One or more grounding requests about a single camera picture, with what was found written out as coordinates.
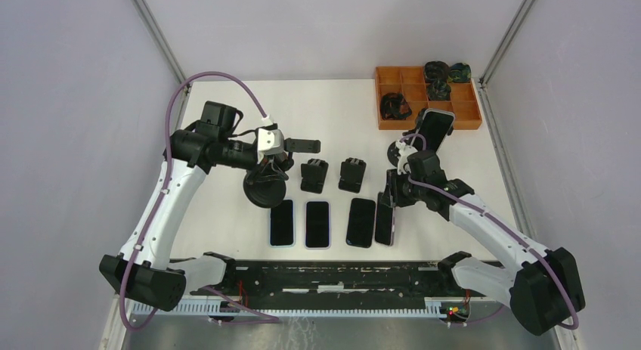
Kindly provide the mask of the black phone stand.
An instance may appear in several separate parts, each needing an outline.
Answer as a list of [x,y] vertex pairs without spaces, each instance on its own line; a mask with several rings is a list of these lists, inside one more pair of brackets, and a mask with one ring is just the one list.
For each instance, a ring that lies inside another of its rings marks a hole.
[[367,164],[360,159],[350,157],[341,163],[338,188],[358,194],[361,190]]
[[301,164],[300,189],[304,192],[321,194],[329,168],[328,162],[320,159],[310,159]]

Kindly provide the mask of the black case phone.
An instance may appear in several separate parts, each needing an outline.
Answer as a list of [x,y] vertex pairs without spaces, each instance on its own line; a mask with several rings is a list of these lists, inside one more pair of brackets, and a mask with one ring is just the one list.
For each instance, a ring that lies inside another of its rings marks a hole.
[[373,241],[376,202],[354,198],[350,204],[346,243],[349,246],[370,248]]

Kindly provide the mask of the blue case phone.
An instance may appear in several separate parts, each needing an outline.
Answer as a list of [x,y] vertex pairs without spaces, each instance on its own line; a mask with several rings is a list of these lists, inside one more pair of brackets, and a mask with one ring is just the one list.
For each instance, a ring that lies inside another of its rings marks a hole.
[[268,242],[272,247],[288,247],[295,243],[295,214],[292,200],[283,200],[270,209]]

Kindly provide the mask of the lilac case phone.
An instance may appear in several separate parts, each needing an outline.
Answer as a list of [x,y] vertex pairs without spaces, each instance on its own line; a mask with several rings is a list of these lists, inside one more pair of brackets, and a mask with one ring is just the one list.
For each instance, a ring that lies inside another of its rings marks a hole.
[[330,204],[327,201],[309,201],[305,204],[305,247],[330,247]]

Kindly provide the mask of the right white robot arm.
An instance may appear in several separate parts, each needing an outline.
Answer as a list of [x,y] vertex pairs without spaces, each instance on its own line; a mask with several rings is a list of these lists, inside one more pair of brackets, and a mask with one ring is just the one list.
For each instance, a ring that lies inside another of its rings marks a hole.
[[500,263],[489,265],[467,252],[438,263],[438,289],[447,296],[471,290],[509,308],[529,333],[554,327],[576,330],[586,306],[575,257],[564,247],[549,249],[507,225],[460,179],[448,179],[432,150],[390,148],[386,203],[392,208],[424,203],[463,229]]

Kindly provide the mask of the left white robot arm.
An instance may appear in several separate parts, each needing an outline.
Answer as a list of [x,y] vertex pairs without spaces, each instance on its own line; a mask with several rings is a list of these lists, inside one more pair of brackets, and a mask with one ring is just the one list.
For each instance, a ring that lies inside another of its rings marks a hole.
[[184,294],[210,287],[228,295],[237,287],[237,274],[226,268],[221,256],[204,254],[172,263],[170,252],[187,208],[206,176],[215,166],[242,169],[243,191],[254,205],[270,209],[286,194],[293,154],[305,148],[315,152],[317,141],[285,138],[271,119],[253,130],[248,143],[235,134],[243,113],[212,101],[202,116],[169,137],[156,189],[141,220],[115,256],[105,255],[99,271],[122,297],[155,310],[171,311]]

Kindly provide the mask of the black rolled item in tray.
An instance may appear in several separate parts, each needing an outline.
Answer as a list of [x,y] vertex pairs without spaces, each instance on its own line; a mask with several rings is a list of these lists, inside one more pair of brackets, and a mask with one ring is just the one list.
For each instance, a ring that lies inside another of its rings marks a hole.
[[379,114],[382,120],[405,120],[413,111],[400,92],[384,94],[379,103]]

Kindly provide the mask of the green rolled item middle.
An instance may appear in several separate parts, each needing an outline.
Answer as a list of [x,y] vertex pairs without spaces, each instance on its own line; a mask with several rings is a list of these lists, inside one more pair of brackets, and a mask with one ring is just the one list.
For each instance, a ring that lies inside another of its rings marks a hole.
[[437,79],[426,86],[426,93],[430,101],[449,101],[451,86],[447,81]]

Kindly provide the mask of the orange compartment tray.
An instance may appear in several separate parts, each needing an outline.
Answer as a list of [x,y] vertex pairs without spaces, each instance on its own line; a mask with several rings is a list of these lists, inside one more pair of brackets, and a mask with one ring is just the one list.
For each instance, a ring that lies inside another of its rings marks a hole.
[[[418,112],[423,108],[445,110],[455,115],[456,130],[476,130],[482,125],[482,112],[475,83],[451,82],[450,98],[433,100],[429,85],[425,83],[422,67],[376,67],[374,70],[377,128],[380,130],[407,131],[414,127]],[[402,94],[412,114],[403,119],[383,119],[380,103],[384,95]]]

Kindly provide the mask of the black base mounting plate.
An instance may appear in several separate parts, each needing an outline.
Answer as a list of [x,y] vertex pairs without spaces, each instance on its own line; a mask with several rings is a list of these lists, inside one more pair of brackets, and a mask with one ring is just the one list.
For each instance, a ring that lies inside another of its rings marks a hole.
[[255,310],[418,309],[426,298],[460,301],[467,294],[434,261],[239,260],[214,289],[246,295]]

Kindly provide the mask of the dark rolled item top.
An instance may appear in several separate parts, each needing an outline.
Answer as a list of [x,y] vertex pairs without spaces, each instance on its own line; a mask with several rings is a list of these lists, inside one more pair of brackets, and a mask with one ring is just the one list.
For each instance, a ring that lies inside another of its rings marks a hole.
[[436,81],[447,81],[450,75],[450,66],[444,61],[429,61],[423,66],[424,80],[428,84]]

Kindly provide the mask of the green rolled item corner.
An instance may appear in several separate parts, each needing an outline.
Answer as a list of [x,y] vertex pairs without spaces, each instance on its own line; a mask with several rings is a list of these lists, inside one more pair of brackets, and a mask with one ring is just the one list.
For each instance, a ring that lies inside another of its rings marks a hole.
[[451,83],[468,83],[471,81],[471,67],[467,63],[455,63],[449,66],[447,80]]

